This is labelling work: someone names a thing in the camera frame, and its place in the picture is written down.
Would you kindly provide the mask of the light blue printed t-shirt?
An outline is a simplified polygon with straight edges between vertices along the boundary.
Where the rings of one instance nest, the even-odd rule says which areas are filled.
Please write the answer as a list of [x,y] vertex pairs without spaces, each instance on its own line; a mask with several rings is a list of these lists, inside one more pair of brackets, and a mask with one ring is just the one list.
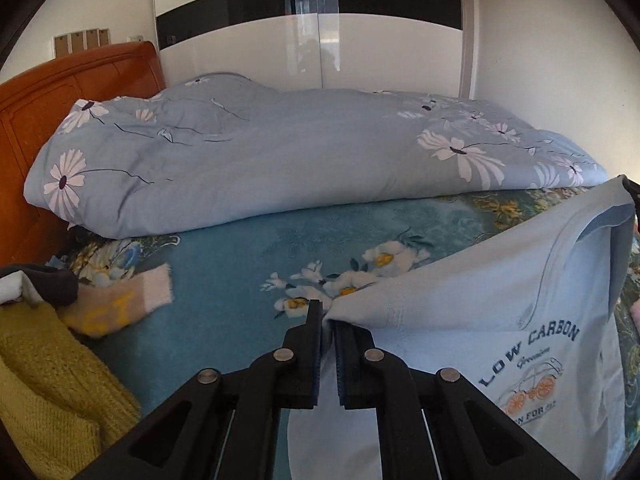
[[633,229],[613,179],[307,211],[300,258],[330,320],[418,370],[455,368],[577,477],[608,479],[625,454],[614,307]]

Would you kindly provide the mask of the pink folded cloth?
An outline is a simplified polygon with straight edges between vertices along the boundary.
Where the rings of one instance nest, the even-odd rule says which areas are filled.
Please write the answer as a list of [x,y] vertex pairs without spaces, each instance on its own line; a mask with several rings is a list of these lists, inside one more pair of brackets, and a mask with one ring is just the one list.
[[640,298],[638,298],[629,308],[629,313],[634,322],[634,326],[636,326],[636,330],[640,333]]

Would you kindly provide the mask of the mustard yellow knit sweater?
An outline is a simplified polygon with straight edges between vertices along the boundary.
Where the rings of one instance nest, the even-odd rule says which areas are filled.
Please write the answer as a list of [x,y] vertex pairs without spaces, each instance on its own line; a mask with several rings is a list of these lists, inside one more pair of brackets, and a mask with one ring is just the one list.
[[140,416],[132,393],[51,306],[1,308],[1,421],[37,478],[73,478]]

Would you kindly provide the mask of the teal floral bed blanket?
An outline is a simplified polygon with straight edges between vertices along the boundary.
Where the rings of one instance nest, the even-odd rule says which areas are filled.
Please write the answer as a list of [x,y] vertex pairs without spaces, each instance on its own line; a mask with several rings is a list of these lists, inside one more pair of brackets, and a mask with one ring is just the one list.
[[[291,479],[381,478],[375,411],[346,410],[338,397],[333,325],[345,321],[329,319],[326,279],[311,276],[300,258],[304,213],[331,207],[344,206],[122,240],[78,230],[73,247],[56,264],[72,271],[79,285],[106,287],[167,263],[174,300],[111,335],[73,332],[149,413],[203,368],[234,372],[274,350],[290,328],[305,322],[308,304],[319,300],[318,403],[288,416],[286,474]],[[625,393],[620,466],[639,441],[639,333],[629,313],[639,298],[639,240],[634,230],[632,235],[627,277],[614,307]]]

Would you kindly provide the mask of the grey knit garment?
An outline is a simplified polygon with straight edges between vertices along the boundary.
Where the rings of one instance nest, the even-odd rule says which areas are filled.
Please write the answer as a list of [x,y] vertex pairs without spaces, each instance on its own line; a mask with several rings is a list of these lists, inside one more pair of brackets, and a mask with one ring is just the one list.
[[11,264],[1,269],[1,303],[25,300],[66,307],[78,297],[78,278],[70,270],[36,264]]

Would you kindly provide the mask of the white black-striped wardrobe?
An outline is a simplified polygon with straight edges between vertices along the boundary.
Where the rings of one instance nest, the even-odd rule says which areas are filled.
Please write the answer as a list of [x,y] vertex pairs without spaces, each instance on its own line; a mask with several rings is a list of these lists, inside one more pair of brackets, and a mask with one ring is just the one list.
[[456,96],[462,0],[154,0],[165,76]]

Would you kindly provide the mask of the blue floral duvet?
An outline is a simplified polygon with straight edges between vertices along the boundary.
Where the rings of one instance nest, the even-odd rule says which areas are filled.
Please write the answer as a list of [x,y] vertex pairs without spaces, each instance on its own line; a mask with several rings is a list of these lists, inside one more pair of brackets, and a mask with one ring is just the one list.
[[605,169],[562,134],[486,101],[277,90],[229,73],[149,99],[80,99],[24,196],[106,238],[275,212],[495,190],[571,188]]

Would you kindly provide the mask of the wall switch panel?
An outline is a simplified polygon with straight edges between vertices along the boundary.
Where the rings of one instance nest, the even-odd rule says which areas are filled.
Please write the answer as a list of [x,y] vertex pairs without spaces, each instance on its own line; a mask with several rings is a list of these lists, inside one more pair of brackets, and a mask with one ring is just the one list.
[[68,34],[53,38],[53,52],[55,58],[73,53],[84,52],[98,47],[108,46],[111,43],[110,30],[108,28],[94,28],[69,32]]

